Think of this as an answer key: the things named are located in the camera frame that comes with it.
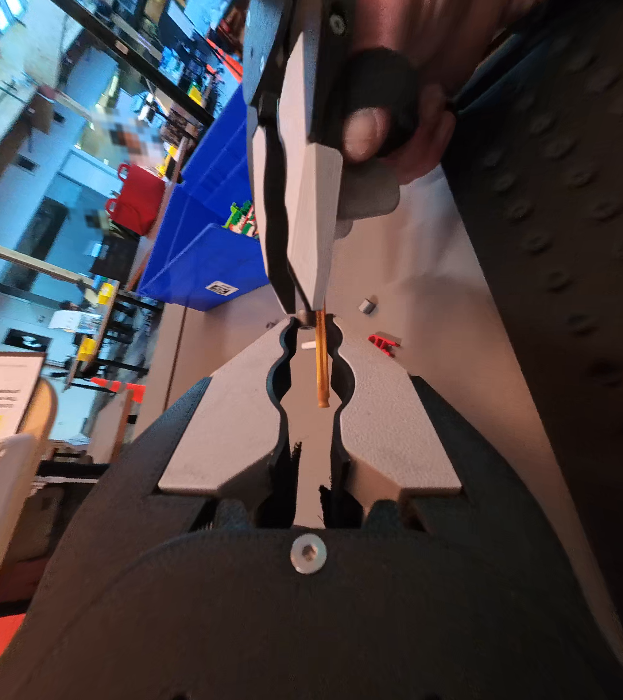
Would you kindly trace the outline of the black wall poster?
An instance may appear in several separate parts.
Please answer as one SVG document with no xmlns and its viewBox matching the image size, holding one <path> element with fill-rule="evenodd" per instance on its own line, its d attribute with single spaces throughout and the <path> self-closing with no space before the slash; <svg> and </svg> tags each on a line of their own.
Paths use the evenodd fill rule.
<svg viewBox="0 0 623 700">
<path fill-rule="evenodd" d="M 2 344 L 14 349 L 46 354 L 52 339 L 26 330 L 9 329 Z"/>
</svg>

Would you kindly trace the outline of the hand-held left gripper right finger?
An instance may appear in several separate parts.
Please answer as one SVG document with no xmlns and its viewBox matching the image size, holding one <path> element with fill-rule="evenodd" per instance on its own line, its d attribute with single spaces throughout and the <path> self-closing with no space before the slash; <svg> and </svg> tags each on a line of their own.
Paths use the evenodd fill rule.
<svg viewBox="0 0 623 700">
<path fill-rule="evenodd" d="M 410 374 L 392 355 L 326 317 L 333 419 L 327 528 L 358 528 L 378 502 L 400 510 L 415 498 L 452 497 L 462 483 Z"/>
</svg>

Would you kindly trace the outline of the yellow plastic rod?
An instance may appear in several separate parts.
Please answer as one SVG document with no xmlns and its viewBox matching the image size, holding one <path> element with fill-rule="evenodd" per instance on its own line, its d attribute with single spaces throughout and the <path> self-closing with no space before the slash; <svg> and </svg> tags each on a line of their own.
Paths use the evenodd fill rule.
<svg viewBox="0 0 623 700">
<path fill-rule="evenodd" d="M 328 408 L 330 406 L 330 379 L 328 375 L 328 348 L 325 304 L 323 305 L 322 310 L 316 311 L 315 343 L 317 401 L 318 406 L 320 408 Z"/>
</svg>

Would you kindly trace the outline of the blue plastic bin white tag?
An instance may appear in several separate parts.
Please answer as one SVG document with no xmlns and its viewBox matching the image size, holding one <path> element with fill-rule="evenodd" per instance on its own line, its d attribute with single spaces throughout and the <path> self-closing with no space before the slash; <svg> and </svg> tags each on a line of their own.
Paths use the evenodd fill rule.
<svg viewBox="0 0 623 700">
<path fill-rule="evenodd" d="M 233 202 L 253 201 L 242 86 L 195 147 L 169 199 L 138 293 L 208 311 L 269 283 L 259 240 L 223 228 Z"/>
</svg>

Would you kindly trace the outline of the red tote bag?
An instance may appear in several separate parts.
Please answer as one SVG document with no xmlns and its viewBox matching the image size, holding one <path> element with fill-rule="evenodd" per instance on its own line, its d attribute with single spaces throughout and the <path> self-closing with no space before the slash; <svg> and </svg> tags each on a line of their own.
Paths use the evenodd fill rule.
<svg viewBox="0 0 623 700">
<path fill-rule="evenodd" d="M 107 200 L 106 215 L 134 234 L 147 235 L 158 217 L 166 181 L 139 165 L 126 162 L 117 168 L 117 178 L 122 188 L 116 197 Z"/>
</svg>

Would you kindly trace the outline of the pile of colourful construction pieces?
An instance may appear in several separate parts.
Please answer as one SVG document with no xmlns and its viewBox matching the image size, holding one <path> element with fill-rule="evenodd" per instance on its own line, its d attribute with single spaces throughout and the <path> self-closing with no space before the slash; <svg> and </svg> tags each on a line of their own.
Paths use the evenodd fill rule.
<svg viewBox="0 0 623 700">
<path fill-rule="evenodd" d="M 260 235 L 252 200 L 247 199 L 241 205 L 233 202 L 230 206 L 229 217 L 222 227 L 236 234 L 259 240 Z"/>
</svg>

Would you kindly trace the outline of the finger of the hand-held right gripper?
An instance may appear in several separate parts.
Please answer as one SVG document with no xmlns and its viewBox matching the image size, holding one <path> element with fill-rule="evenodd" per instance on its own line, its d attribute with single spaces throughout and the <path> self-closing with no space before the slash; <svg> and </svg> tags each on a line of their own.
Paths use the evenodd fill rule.
<svg viewBox="0 0 623 700">
<path fill-rule="evenodd" d="M 287 163 L 278 106 L 274 95 L 262 95 L 248 107 L 248 166 L 264 270 L 281 309 L 293 315 L 297 289 L 288 259 Z"/>
<path fill-rule="evenodd" d="M 320 311 L 330 277 L 342 179 L 342 154 L 307 136 L 305 49 L 300 34 L 290 54 L 279 101 L 279 131 L 286 161 L 284 201 L 289 220 L 287 260 L 299 295 Z"/>
</svg>

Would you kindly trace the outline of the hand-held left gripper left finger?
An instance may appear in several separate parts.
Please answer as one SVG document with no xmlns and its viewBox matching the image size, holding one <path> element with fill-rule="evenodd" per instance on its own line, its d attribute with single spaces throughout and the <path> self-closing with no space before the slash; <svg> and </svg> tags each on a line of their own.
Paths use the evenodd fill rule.
<svg viewBox="0 0 623 700">
<path fill-rule="evenodd" d="M 158 488 L 243 503 L 264 528 L 293 525 L 300 445 L 281 406 L 291 387 L 299 320 L 288 317 L 207 379 Z"/>
</svg>

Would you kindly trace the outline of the pale wooden beam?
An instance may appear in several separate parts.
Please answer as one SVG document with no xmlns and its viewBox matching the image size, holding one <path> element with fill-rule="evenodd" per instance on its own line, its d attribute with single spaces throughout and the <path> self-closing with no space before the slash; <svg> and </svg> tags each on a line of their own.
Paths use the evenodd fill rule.
<svg viewBox="0 0 623 700">
<path fill-rule="evenodd" d="M 9 249 L 0 245 L 0 259 L 13 265 L 19 265 L 33 270 L 39 274 L 50 276 L 53 279 L 64 281 L 72 285 L 92 285 L 92 280 L 70 270 L 39 260 L 26 253 Z"/>
</svg>

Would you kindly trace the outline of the orange traffic cone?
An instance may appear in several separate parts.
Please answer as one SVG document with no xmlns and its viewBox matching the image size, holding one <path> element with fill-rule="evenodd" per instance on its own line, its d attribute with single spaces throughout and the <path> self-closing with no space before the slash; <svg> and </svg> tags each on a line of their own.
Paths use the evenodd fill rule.
<svg viewBox="0 0 623 700">
<path fill-rule="evenodd" d="M 95 386 L 106 389 L 108 392 L 120 393 L 123 391 L 130 391 L 132 393 L 132 400 L 137 404 L 142 404 L 146 386 L 144 384 L 124 382 L 118 380 L 108 380 L 102 377 L 93 377 L 90 382 Z"/>
<path fill-rule="evenodd" d="M 217 35 L 211 30 L 208 31 L 207 35 L 204 37 L 205 41 L 208 43 L 215 56 L 224 65 L 224 67 L 229 71 L 236 82 L 241 85 L 244 77 L 244 66 L 243 59 L 238 56 L 237 53 L 231 54 L 225 51 L 224 48 L 219 46 L 217 43 Z"/>
</svg>

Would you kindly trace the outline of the black metal beam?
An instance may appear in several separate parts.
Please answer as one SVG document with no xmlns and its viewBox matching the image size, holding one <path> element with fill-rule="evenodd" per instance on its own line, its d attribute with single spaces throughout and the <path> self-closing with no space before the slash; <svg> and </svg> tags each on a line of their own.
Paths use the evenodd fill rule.
<svg viewBox="0 0 623 700">
<path fill-rule="evenodd" d="M 166 95 L 196 123 L 204 129 L 208 129 L 213 124 L 214 117 L 159 70 L 160 59 L 146 57 L 148 51 L 142 43 L 129 38 L 128 32 L 124 29 L 115 29 L 115 21 L 120 20 L 121 17 L 111 13 L 110 20 L 104 21 L 102 15 L 90 11 L 80 1 L 53 1 L 53 4 L 78 22 L 104 48 L 121 56 L 132 69 L 144 77 L 150 87 Z"/>
</svg>

